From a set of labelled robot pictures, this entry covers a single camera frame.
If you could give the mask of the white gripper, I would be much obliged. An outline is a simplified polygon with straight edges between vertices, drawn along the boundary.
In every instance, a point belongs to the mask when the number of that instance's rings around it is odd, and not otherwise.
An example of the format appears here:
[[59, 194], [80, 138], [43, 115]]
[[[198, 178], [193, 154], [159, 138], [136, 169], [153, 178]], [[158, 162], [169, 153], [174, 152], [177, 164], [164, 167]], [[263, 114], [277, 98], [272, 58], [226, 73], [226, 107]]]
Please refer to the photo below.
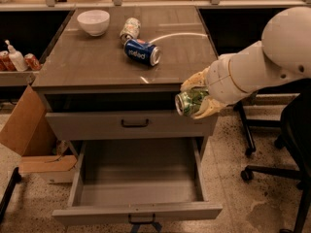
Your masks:
[[230, 61], [233, 56], [234, 53], [222, 54], [210, 67], [193, 74], [182, 83], [182, 92], [207, 86], [211, 95], [202, 100], [199, 110], [191, 116], [193, 119], [211, 116], [226, 105], [235, 104], [249, 95], [235, 83], [230, 74]]

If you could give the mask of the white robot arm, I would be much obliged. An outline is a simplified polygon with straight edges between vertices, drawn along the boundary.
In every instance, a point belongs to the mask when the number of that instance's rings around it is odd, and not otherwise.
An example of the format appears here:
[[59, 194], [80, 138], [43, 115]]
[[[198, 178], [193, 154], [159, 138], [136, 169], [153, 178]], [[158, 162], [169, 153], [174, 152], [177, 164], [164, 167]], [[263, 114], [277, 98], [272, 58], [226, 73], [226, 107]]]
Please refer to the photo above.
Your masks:
[[207, 95], [192, 118], [208, 117], [262, 88], [311, 78], [311, 9], [293, 7], [274, 16], [261, 39], [238, 53], [222, 54], [189, 77], [183, 92]]

